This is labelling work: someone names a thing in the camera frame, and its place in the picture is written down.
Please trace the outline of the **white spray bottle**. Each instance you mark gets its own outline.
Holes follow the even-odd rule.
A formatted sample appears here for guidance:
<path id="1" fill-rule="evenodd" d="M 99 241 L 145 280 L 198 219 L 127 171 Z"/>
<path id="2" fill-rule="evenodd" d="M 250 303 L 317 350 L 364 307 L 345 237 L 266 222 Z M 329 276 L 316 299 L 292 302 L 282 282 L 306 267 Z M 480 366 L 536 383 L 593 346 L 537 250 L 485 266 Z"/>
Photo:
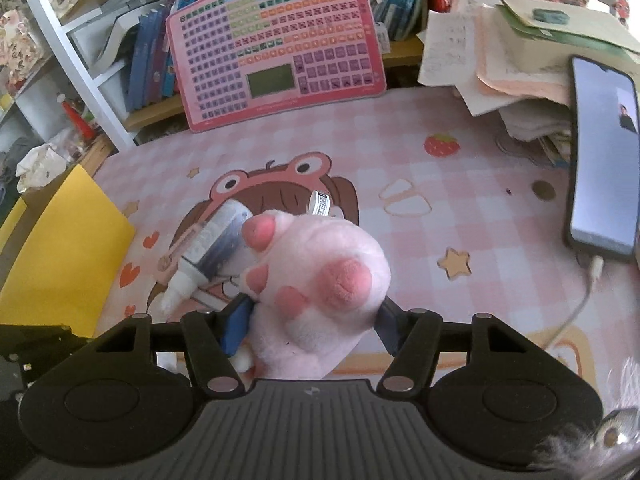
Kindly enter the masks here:
<path id="1" fill-rule="evenodd" d="M 165 291 L 157 301 L 157 313 L 169 318 L 183 301 L 219 276 L 221 269 L 243 245 L 242 226 L 252 213 L 237 200 L 226 200 L 205 220 L 200 234 L 178 261 Z"/>

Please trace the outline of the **tissue box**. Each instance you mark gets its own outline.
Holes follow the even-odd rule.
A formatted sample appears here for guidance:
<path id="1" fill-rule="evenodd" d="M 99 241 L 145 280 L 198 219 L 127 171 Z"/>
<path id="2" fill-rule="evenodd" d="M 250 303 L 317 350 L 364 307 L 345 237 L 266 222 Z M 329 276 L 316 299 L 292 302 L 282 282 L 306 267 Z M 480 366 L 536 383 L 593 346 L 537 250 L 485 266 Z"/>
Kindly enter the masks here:
<path id="1" fill-rule="evenodd" d="M 64 174 L 66 168 L 66 160 L 50 144 L 36 146 L 16 165 L 17 192 L 24 194 L 29 190 L 44 188 Z"/>

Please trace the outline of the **black smartphone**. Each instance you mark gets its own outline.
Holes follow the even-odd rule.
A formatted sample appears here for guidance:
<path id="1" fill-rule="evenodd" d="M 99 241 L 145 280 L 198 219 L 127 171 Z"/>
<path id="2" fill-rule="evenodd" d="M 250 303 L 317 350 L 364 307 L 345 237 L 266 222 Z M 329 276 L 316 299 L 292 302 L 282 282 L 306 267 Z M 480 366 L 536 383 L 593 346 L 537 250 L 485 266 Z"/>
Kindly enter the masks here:
<path id="1" fill-rule="evenodd" d="M 570 59 L 573 89 L 565 238 L 590 255 L 631 262 L 639 229 L 639 101 L 632 77 Z"/>

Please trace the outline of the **yellow cardboard box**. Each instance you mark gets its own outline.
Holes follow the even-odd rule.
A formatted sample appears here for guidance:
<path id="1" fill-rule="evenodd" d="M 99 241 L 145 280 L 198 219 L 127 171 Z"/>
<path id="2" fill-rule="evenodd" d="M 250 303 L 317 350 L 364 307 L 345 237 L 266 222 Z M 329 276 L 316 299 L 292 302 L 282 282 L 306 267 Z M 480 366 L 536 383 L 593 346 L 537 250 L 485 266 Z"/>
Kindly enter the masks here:
<path id="1" fill-rule="evenodd" d="M 92 336 L 134 226 L 79 165 L 21 203 L 1 244 L 1 323 Z"/>

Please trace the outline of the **white bookshelf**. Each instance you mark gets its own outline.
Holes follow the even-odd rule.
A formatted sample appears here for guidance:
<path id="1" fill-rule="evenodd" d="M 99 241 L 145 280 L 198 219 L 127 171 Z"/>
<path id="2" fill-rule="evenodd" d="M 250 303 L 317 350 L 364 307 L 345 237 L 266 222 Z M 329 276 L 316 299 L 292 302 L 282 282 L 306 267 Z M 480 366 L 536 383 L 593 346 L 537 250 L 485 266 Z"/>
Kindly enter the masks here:
<path id="1" fill-rule="evenodd" d="M 134 146 L 134 136 L 141 128 L 182 113 L 178 96 L 128 113 L 125 68 L 129 62 L 118 60 L 102 73 L 91 67 L 116 18 L 153 1 L 80 0 L 58 18 L 49 0 L 27 0 L 58 65 L 119 151 Z"/>

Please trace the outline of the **row of blue books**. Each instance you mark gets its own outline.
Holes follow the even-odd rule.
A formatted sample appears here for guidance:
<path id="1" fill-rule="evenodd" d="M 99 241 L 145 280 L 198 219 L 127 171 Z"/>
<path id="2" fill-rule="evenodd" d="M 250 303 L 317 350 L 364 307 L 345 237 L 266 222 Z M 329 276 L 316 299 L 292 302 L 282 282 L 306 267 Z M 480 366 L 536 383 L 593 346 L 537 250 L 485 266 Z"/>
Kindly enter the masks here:
<path id="1" fill-rule="evenodd" d="M 132 54 L 126 111 L 142 110 L 174 93 L 174 77 L 168 75 L 169 40 L 166 21 L 195 0 L 160 0 L 140 15 Z"/>

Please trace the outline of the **pink keyboard learning toy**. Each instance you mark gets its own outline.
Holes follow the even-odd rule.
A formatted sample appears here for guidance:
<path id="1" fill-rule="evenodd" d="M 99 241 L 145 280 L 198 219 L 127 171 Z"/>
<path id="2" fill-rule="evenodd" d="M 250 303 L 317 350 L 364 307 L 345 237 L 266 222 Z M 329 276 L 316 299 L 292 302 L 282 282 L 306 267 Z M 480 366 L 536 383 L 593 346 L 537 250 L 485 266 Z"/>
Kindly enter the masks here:
<path id="1" fill-rule="evenodd" d="M 386 89 L 369 0 L 198 0 L 166 32 L 194 132 Z"/>

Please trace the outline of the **floral plush doll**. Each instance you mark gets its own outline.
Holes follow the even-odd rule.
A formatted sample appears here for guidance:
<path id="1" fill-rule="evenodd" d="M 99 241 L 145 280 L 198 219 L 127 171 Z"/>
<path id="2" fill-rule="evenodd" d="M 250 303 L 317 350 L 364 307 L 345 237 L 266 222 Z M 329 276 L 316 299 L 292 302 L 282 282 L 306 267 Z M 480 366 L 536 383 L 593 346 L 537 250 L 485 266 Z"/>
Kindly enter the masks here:
<path id="1" fill-rule="evenodd" d="M 29 27 L 28 19 L 19 10 L 1 15 L 1 67 L 8 75 L 8 84 L 19 89 L 44 58 L 44 50 Z"/>

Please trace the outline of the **red white glue bottle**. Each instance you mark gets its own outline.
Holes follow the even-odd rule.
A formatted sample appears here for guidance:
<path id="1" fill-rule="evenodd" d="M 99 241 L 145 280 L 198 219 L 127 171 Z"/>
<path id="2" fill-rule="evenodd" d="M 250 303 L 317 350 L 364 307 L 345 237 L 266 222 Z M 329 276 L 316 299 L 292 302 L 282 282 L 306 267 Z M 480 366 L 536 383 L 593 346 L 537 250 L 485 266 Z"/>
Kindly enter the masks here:
<path id="1" fill-rule="evenodd" d="M 70 99 L 64 93 L 59 93 L 56 96 L 56 102 L 65 110 L 66 115 L 85 141 L 91 143 L 98 136 L 96 120 L 84 102 L 80 99 Z"/>

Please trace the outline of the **small white vial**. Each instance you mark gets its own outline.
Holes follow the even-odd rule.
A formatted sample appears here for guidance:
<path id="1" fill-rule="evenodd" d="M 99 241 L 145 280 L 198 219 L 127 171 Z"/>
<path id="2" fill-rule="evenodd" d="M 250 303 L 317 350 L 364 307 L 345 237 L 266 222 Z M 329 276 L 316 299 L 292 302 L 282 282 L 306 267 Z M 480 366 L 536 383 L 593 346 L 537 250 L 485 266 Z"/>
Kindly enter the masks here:
<path id="1" fill-rule="evenodd" d="M 306 213 L 327 217 L 330 214 L 331 207 L 331 196 L 325 192 L 314 190 L 309 196 Z"/>

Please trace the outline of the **stack of papers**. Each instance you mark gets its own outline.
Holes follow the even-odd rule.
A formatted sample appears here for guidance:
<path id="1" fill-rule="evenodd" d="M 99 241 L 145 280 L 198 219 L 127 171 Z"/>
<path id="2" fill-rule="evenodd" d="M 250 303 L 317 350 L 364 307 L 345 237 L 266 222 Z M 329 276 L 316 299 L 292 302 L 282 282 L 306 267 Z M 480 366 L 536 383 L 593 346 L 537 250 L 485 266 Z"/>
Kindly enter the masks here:
<path id="1" fill-rule="evenodd" d="M 612 15 L 544 0 L 452 0 L 419 35 L 418 81 L 450 87 L 469 113 L 497 112 L 505 151 L 570 162 L 570 58 L 639 77 L 639 43 Z"/>

